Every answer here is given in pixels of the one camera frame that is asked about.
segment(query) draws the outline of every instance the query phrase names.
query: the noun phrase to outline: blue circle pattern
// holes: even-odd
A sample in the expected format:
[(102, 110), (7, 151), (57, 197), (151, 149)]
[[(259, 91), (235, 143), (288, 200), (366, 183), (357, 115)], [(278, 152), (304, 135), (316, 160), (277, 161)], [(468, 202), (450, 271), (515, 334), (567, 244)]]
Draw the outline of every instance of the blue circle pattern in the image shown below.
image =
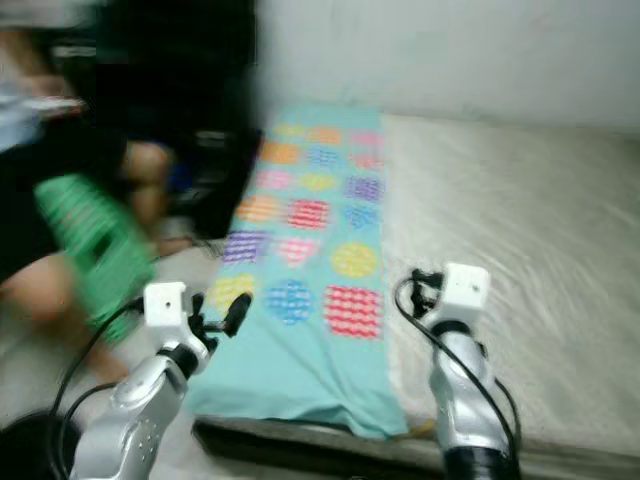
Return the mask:
[(267, 291), (266, 303), (286, 325), (295, 325), (311, 314), (311, 290), (298, 280), (285, 280)]
[(311, 147), (309, 162), (317, 167), (333, 167), (338, 163), (338, 153), (326, 147)]
[(356, 230), (373, 227), (378, 224), (378, 212), (373, 208), (348, 205), (344, 209), (349, 224)]

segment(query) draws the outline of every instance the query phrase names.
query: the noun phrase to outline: orange circle pattern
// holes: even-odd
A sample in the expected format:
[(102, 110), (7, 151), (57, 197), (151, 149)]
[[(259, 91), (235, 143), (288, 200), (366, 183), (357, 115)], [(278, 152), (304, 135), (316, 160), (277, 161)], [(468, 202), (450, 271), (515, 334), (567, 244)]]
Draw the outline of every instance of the orange circle pattern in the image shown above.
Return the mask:
[(286, 143), (265, 142), (260, 158), (276, 165), (294, 165), (300, 157), (300, 147)]
[(324, 145), (340, 145), (342, 143), (342, 134), (337, 128), (317, 127), (309, 131), (308, 140)]
[(261, 223), (276, 217), (279, 211), (280, 205), (275, 198), (266, 195), (254, 195), (240, 204), (236, 214), (248, 222)]

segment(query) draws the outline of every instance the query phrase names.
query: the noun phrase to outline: person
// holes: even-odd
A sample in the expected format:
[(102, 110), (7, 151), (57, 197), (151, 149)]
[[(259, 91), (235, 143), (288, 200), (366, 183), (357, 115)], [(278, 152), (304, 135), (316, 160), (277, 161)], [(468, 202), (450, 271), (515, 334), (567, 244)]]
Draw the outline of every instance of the person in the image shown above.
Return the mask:
[[(0, 301), (17, 307), (35, 329), (79, 349), (90, 339), (87, 313), (76, 296), (72, 270), (39, 213), (34, 187), (69, 173), (86, 175), (130, 207), (157, 254), (191, 246), (187, 239), (161, 240), (170, 156), (163, 148), (131, 142), (117, 133), (69, 118), (41, 118), (25, 98), (60, 97), (70, 89), (51, 72), (28, 33), (2, 17), (0, 0)], [(87, 366), (102, 382), (127, 374), (105, 344), (96, 344)]]

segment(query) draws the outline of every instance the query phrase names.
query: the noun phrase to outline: white wall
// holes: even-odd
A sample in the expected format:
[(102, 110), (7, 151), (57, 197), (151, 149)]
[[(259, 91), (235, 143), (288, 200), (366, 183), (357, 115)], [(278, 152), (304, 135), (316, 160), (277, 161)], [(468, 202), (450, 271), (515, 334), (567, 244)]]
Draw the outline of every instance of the white wall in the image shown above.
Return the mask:
[(259, 0), (290, 101), (640, 131), (640, 0)]

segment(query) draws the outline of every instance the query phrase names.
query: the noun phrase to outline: black furniture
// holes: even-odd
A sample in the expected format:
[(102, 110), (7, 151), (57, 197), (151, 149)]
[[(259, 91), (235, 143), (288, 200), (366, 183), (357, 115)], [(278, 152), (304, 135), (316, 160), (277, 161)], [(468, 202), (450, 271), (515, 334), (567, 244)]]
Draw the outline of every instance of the black furniture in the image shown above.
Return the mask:
[(254, 0), (111, 0), (92, 25), (40, 32), (89, 121), (176, 152), (172, 213), (227, 233), (261, 133), (249, 87)]

